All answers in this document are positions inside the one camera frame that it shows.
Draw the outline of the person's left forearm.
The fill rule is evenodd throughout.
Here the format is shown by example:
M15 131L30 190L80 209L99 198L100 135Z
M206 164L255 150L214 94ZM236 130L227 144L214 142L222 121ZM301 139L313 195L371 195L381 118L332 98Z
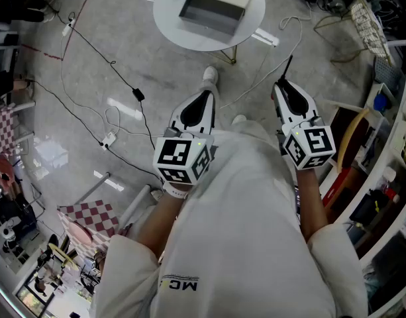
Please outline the person's left forearm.
M147 247L156 258L161 257L166 247L184 201L165 192L139 230L136 242Z

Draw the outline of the white shelf unit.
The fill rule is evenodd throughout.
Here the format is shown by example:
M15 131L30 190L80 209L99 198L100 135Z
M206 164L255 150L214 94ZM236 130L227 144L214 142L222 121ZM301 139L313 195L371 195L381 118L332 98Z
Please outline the white shelf unit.
M391 42L388 42L389 47L398 47L398 46L406 46L406 40L393 40ZM376 96L376 92L381 92L383 91L385 94L388 93L389 94L389 100L391 101L391 99L395 99L393 102L394 104L396 104L396 115L395 115L395 120L393 122L393 126L391 127L391 129L389 130L389 136L384 144L384 147L381 151L381 154L378 156L378 158L375 161L375 164L373 165L372 169L370 170L370 173L368 174L368 177L366 178L366 181L362 184L361 188L358 190L358 192L356 193L356 195L352 198L351 202L349 203L349 205L347 205L347 207L344 209L344 211L338 216L338 218L335 220L337 223L342 223L344 224L344 222L349 222L349 216L351 214L353 214L353 212L355 212L357 206L359 206L359 204L362 202L362 198L363 196L368 194L368 191L370 189L374 189L375 186L377 186L377 183L379 182L379 180L382 178L383 176L383 171L385 170L385 168L387 166L389 166L392 161L397 161L398 156L394 156L392 151L392 146L394 145L394 143L397 144L397 138L395 138L395 140L393 139L394 134L396 133L396 131L398 132L398 126L399 125L404 125L401 122L403 121L403 112L402 112L402 103L404 103L406 101L406 76L404 79L404 83L398 83L400 87L404 87L404 91L403 94L401 96L401 100L398 99L397 97L394 97L392 95L392 93L388 93L389 90L387 88L387 86L383 83L373 83L370 93L368 95L368 98L366 100L366 104L365 107L363 108L367 108L370 110L370 115L373 116L374 118L376 117L377 121L377 125L375 127L376 132L377 133L380 129L381 126L383 124L385 124L385 120L387 120L385 117L381 116L381 114L379 112L376 112L373 110L373 100L374 100L374 96ZM328 101L325 100L325 103L329 103L333 106L335 106L336 109L338 109L339 107L341 108L347 108L347 109L351 109L353 111L356 112L360 112L360 109L362 109L361 107L356 107L356 106L351 106L351 105L347 105L344 103L338 103L338 102L334 102L334 101ZM336 172L336 168L334 167L330 173L328 174L328 176L324 179L323 183L321 184L321 196L324 197L327 194L329 194L329 189L332 187L332 182L335 181L335 179L337 179L338 174ZM404 212L402 210L402 212L400 212L400 214L398 214L396 220L403 220L405 217L403 216ZM360 264L362 269L366 268L367 266L369 266L372 262L372 259L374 258L374 256L388 243L389 239L391 239L391 236L393 236L397 231L397 221L394 221L393 224L390 226L390 228L388 228L388 230L386 230L386 232L381 236L381 238L373 245L373 247L371 247L371 249L369 249L369 251L367 251L367 253L365 253L365 255L363 255L363 257L360 258ZM391 299L390 301L388 301L385 306L382 306L380 309L376 310L375 312L373 312L369 317L374 318L374 317L379 317L381 314L383 314L385 312L385 309L387 309L388 307L391 307L396 301L397 301L397 297L394 297L393 299Z

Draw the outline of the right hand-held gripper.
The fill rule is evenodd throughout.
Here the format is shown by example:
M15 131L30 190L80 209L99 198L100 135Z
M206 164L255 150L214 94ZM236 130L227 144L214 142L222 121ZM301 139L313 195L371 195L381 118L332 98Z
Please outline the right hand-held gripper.
M314 99L287 79L279 79L272 99L285 139L282 149L297 170L323 166L336 153L330 126L319 115Z

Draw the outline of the black tablet screen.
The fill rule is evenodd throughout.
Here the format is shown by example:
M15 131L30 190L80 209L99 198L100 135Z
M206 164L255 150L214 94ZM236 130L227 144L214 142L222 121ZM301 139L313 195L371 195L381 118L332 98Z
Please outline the black tablet screen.
M295 190L295 212L299 225L301 225L301 216L300 216L301 206L300 206L299 188L297 185L294 185L294 190Z

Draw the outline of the blue round object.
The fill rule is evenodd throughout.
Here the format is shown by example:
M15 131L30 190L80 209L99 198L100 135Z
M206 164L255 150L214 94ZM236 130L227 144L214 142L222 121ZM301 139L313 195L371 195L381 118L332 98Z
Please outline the blue round object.
M376 111L384 112L389 106L389 99L383 93L379 93L374 97L373 108Z

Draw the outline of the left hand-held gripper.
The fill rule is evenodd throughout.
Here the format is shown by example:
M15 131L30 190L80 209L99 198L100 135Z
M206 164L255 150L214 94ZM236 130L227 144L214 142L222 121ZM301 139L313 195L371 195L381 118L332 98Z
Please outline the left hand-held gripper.
M198 92L172 112L164 135L157 138L153 167L165 182L194 186L214 160L214 97Z

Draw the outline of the black red screwdriver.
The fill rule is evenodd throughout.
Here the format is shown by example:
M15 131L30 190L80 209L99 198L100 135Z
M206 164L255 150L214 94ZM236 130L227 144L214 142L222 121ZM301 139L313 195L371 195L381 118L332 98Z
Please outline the black red screwdriver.
M279 89L279 92L285 101L289 101L289 96L293 93L293 87L291 86L290 82L285 78L292 59L293 59L293 55L291 55L288 58L285 70L283 71L283 74L280 76L278 81L276 81L274 83L274 86L272 88L272 93L271 93L271 99L273 101L276 98L276 88Z

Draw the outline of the person's right forearm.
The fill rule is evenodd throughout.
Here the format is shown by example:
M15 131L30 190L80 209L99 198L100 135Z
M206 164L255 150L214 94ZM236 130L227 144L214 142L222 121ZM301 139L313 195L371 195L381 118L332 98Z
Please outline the person's right forearm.
M301 232L308 242L317 231L327 226L329 222L314 169L297 170L296 176L299 188Z

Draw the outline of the red box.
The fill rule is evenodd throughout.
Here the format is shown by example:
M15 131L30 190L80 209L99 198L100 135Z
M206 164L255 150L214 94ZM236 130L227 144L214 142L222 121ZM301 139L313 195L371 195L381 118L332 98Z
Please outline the red box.
M341 173L332 169L321 184L320 193L323 205L331 206L345 189L353 193L359 184L360 174L355 168L345 168Z

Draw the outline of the red white checkered board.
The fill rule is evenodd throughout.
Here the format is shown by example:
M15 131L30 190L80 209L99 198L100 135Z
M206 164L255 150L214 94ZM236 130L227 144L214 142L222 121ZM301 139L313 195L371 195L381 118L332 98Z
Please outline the red white checkered board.
M106 251L119 220L109 203L102 200L58 206L58 216L73 248L82 259L97 250Z

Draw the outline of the white wristband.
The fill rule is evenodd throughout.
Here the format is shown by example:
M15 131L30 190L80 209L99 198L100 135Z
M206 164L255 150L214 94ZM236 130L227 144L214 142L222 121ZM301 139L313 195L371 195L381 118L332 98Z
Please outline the white wristband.
M188 192L187 191L182 191L179 189L176 189L174 186L172 186L170 183L165 182L163 184L163 189L166 193L171 195L172 197L175 197L177 199L186 199Z

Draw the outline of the red white checkered cloth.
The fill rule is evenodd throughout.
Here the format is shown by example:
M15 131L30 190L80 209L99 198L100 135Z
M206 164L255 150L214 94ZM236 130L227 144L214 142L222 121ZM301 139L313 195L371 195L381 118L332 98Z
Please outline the red white checkered cloth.
M13 107L0 105L0 154L12 154L15 147Z

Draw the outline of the person's white shirt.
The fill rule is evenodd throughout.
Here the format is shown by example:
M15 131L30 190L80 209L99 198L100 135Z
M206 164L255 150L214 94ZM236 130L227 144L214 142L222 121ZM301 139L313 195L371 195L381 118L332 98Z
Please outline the person's white shirt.
M247 120L215 142L201 183L172 185L188 195L161 257L136 242L145 221L111 239L90 318L367 318L348 234L305 240L297 176L266 130Z

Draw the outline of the round white table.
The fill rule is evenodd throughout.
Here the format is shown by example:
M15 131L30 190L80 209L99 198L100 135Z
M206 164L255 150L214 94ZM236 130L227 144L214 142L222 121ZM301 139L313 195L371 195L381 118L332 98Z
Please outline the round white table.
M221 53L221 59L231 65L236 64L238 45L250 38L260 26L265 10L265 0L250 0L235 35L228 42L207 38L185 29L179 12L185 0L154 0L153 15L158 30L174 44L196 52L206 52L212 56Z

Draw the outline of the white metal table leg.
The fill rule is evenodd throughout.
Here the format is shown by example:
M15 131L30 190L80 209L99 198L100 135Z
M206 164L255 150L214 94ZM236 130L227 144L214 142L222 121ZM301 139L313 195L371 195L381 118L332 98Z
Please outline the white metal table leg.
M127 207L125 212L119 218L119 228L123 229L128 221L132 218L132 215L142 202L142 200L150 193L151 187L146 184L138 193L138 195L133 199L132 203Z
M111 174L109 172L106 172L104 175L102 175L88 191L86 191L78 200L75 201L74 204L77 205L86 200L94 191L96 191L101 185L103 185L110 176Z

